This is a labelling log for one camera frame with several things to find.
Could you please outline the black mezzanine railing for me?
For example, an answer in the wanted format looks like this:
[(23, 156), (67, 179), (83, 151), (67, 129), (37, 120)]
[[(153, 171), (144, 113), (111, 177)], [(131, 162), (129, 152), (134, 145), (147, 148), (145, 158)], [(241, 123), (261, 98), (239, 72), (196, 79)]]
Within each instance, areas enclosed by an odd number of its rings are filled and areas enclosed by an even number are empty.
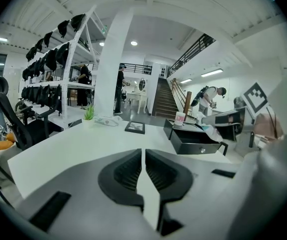
[(213, 37), (204, 33), (184, 52), (184, 54), (171, 67), (168, 68), (167, 77), (170, 77), (193, 57), (198, 55), (201, 51), (206, 49), (214, 42), (216, 42), (216, 40)]

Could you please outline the brown wooden staircase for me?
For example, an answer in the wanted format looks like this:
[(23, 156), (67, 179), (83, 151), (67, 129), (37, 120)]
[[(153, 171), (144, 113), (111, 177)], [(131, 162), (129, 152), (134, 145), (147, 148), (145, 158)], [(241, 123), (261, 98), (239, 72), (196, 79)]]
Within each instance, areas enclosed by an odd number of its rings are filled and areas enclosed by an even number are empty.
[(159, 78), (152, 109), (152, 115), (174, 120), (178, 112), (171, 88), (164, 78)]

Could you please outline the white jar with pink label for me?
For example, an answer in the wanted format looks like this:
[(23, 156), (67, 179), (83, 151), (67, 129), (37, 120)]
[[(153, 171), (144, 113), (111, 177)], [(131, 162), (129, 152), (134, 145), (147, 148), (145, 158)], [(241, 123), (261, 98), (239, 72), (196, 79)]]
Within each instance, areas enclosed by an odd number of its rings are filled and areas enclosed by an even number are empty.
[(186, 114), (184, 112), (177, 111), (175, 114), (174, 125), (182, 126), (185, 122)]

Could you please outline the person's right hand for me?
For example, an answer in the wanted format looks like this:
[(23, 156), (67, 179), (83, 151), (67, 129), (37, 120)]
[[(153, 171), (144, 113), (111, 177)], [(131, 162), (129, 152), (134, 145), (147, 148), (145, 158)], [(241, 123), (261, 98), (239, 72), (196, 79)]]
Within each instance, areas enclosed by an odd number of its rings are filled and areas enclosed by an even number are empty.
[(253, 131), (256, 135), (273, 140), (284, 135), (279, 118), (269, 113), (261, 113), (256, 117)]

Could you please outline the white dressing table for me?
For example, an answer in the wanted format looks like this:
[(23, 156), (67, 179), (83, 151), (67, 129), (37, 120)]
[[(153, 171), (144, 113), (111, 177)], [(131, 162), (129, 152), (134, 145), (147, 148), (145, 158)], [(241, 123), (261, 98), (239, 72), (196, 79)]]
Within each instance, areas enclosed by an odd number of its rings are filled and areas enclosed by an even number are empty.
[(138, 83), (135, 84), (132, 91), (126, 91), (127, 103), (133, 103), (138, 101), (137, 114), (141, 113), (141, 109), (146, 114), (148, 95), (146, 92), (147, 81), (141, 78)]

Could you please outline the orange cushion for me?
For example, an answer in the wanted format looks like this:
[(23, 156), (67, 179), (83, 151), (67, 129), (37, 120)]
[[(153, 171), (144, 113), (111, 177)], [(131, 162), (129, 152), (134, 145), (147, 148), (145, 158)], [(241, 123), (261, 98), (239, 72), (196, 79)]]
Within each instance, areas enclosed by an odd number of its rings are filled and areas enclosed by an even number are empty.
[(15, 136), (13, 133), (8, 133), (5, 140), (0, 140), (0, 151), (9, 149), (15, 143)]

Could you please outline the long tube ceiling light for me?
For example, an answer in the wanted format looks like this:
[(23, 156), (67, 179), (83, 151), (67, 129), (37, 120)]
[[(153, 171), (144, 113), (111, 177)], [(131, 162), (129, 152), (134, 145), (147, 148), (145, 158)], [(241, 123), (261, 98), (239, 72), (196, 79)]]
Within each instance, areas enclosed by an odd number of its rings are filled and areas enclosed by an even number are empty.
[(213, 75), (216, 75), (216, 74), (220, 74), (222, 72), (223, 72), (223, 70), (221, 68), (219, 68), (219, 69), (216, 69), (216, 70), (204, 73), (204, 74), (201, 75), (201, 77), (205, 78), (205, 77), (213, 76)]

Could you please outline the black drawer box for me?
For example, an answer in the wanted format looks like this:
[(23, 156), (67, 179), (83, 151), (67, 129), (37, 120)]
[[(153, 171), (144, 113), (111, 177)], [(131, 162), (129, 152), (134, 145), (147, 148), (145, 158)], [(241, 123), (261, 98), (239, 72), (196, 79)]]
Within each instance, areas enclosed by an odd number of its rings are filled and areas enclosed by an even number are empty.
[(212, 140), (201, 126), (184, 122), (175, 125), (173, 120), (166, 119), (163, 130), (178, 155), (207, 155), (214, 154), (224, 147), (223, 155), (228, 151), (228, 144)]

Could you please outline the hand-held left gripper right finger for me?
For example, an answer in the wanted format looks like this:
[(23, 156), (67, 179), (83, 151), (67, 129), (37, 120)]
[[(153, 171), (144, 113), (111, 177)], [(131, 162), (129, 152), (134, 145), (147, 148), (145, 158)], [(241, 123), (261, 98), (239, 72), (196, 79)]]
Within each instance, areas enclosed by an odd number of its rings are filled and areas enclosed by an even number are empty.
[(145, 150), (146, 172), (159, 193), (159, 213), (156, 231), (161, 236), (169, 235), (183, 227), (171, 218), (167, 203), (180, 201), (193, 185), (193, 174), (183, 165), (176, 163), (156, 150)]

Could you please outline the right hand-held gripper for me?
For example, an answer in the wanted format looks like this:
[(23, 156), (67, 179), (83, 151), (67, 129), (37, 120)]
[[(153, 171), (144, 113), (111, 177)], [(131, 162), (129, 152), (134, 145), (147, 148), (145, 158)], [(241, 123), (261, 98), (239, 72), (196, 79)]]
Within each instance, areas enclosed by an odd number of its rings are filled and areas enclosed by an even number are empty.
[(233, 110), (203, 117), (201, 124), (218, 127), (222, 138), (236, 142), (236, 148), (254, 148), (255, 120), (268, 104), (262, 87), (255, 82), (237, 97)]

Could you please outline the black picture frame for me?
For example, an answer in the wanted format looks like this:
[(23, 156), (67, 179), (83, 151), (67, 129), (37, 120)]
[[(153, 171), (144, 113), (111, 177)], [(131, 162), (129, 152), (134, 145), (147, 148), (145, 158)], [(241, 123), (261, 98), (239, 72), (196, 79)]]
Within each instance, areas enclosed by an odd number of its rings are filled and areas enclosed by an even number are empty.
[(146, 125), (143, 122), (130, 121), (124, 131), (144, 135), (146, 133)]

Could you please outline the black office chair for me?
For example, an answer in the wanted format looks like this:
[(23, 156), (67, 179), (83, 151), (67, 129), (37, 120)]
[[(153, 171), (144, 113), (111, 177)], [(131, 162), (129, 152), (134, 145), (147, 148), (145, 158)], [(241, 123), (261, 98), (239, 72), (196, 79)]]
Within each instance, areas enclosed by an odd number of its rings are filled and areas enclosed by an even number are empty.
[(8, 121), (9, 128), (14, 133), (16, 143), (21, 150), (26, 150), (50, 137), (53, 132), (61, 132), (62, 128), (49, 120), (49, 115), (55, 112), (49, 109), (43, 113), (34, 113), (35, 120), (28, 122), (28, 117), (33, 112), (33, 107), (28, 106), (20, 112), (24, 121), (21, 121), (12, 109), (8, 97), (0, 92), (0, 108)]

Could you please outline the white metal shelf rack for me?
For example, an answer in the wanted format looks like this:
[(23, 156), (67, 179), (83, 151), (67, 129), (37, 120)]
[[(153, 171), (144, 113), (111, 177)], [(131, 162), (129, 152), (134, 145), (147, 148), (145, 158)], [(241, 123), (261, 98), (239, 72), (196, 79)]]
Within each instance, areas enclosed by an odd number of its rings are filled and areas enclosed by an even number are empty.
[(87, 23), (89, 19), (91, 18), (92, 14), (95, 12), (97, 5), (93, 5), (91, 9), (85, 14), (84, 18), (81, 21), (81, 26), (79, 30), (75, 33), (74, 37), (72, 40), (69, 40), (65, 43), (62, 43), (61, 45), (56, 46), (56, 49), (61, 48), (65, 44), (69, 44), (68, 46), (68, 56), (66, 59), (65, 67), (63, 70), (63, 78), (62, 80), (59, 81), (43, 81), (40, 83), (31, 83), (31, 84), (25, 84), (25, 87), (47, 87), (48, 85), (51, 88), (57, 87), (60, 85), (61, 87), (61, 108), (62, 112), (60, 115), (55, 115), (55, 116), (49, 116), (49, 120), (53, 122), (54, 124), (57, 124), (59, 127), (63, 128), (64, 130), (69, 128), (69, 113), (68, 113), (68, 87), (69, 84), (72, 84), (72, 82), (69, 81), (69, 74), (71, 70), (71, 65), (73, 61), (73, 56), (76, 53), (76, 48), (79, 45), (78, 41), (81, 37), (81, 34), (84, 30), (84, 28), (87, 26)]

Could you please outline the row of black bags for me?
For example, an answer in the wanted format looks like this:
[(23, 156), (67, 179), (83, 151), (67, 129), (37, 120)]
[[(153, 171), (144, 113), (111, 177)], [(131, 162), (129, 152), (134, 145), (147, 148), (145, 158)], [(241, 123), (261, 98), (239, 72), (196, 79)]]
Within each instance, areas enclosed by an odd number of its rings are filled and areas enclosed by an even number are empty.
[[(43, 81), (61, 81), (63, 79), (64, 68), (68, 58), (69, 44), (64, 44), (61, 48), (56, 47), (62, 43), (72, 40), (75, 33), (79, 30), (85, 13), (74, 16), (70, 20), (61, 22), (57, 28), (47, 33), (37, 44), (28, 52), (26, 57), (31, 60), (36, 58), (37, 51), (41, 51), (41, 56), (35, 59), (22, 73), (25, 84), (41, 83)], [(92, 89), (91, 84), (80, 84), (76, 78), (80, 74), (81, 66), (88, 66), (93, 59), (88, 43), (83, 40), (84, 35), (88, 35), (88, 23), (83, 29), (78, 40), (75, 54), (70, 67), (69, 81), (72, 82), (67, 90), (67, 105), (70, 105), (71, 90)], [(41, 107), (50, 107), (62, 112), (61, 87), (40, 86), (24, 87), (21, 93), (23, 99), (38, 104)]]

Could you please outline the small green potted plant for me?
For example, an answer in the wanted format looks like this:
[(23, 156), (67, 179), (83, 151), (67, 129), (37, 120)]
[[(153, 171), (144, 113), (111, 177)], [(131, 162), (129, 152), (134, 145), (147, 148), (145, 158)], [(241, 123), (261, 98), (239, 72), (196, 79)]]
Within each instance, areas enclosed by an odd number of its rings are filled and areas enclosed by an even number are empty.
[(84, 116), (82, 118), (82, 124), (86, 128), (91, 128), (95, 122), (95, 107), (90, 104), (84, 111)]

